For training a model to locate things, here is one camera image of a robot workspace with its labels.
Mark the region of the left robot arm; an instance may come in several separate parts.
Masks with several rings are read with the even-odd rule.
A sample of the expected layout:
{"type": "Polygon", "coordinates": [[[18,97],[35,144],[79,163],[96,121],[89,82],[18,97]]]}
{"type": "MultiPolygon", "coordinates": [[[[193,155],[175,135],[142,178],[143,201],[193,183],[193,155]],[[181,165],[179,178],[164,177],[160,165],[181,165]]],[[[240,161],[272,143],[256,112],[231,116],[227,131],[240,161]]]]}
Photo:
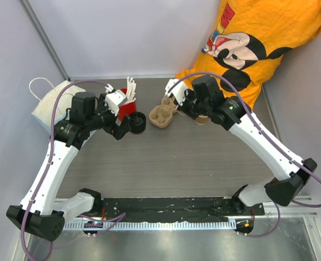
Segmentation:
{"type": "Polygon", "coordinates": [[[101,213],[101,194],[81,189],[74,197],[55,203],[63,178],[91,134],[99,129],[120,140],[130,130],[131,118],[125,116],[117,124],[120,107],[127,101],[121,90],[96,97],[91,92],[76,93],[68,116],[54,125],[46,158],[33,185],[18,206],[10,206],[7,218],[21,231],[55,241],[64,225],[77,216],[87,213],[96,217],[101,213]]]}

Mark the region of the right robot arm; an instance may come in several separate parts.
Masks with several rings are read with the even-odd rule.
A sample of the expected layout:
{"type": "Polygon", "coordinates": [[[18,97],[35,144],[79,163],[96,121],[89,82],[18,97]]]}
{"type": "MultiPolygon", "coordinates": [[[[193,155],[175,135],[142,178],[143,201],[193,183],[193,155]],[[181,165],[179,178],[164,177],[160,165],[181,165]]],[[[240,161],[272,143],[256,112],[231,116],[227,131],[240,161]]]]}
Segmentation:
{"type": "Polygon", "coordinates": [[[312,159],[291,152],[263,124],[249,108],[244,109],[236,96],[224,97],[217,81],[211,76],[201,76],[189,89],[183,82],[167,88],[179,108],[191,118],[207,116],[245,142],[270,168],[274,177],[270,181],[245,185],[233,196],[232,208],[239,215],[246,214],[260,202],[273,201],[288,206],[310,179],[309,171],[317,168],[312,159]]]}

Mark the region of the light blue paper bag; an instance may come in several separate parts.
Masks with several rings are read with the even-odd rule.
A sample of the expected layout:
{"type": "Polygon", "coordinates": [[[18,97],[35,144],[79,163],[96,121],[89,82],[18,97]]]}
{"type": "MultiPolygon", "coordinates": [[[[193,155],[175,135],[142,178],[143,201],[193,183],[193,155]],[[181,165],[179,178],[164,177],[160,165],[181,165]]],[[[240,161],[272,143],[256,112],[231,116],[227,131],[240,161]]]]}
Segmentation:
{"type": "MultiPolygon", "coordinates": [[[[34,78],[29,82],[28,88],[30,93],[39,101],[38,105],[32,111],[32,115],[48,133],[51,132],[54,103],[59,93],[64,87],[69,85],[69,83],[69,81],[65,80],[57,86],[54,86],[48,79],[43,77],[34,78]],[[38,88],[32,87],[36,80],[45,80],[47,85],[51,87],[51,90],[43,98],[36,95],[38,88]]],[[[86,90],[73,85],[63,93],[55,111],[54,123],[64,119],[67,108],[71,108],[72,97],[78,92],[86,92],[86,90]]]]}

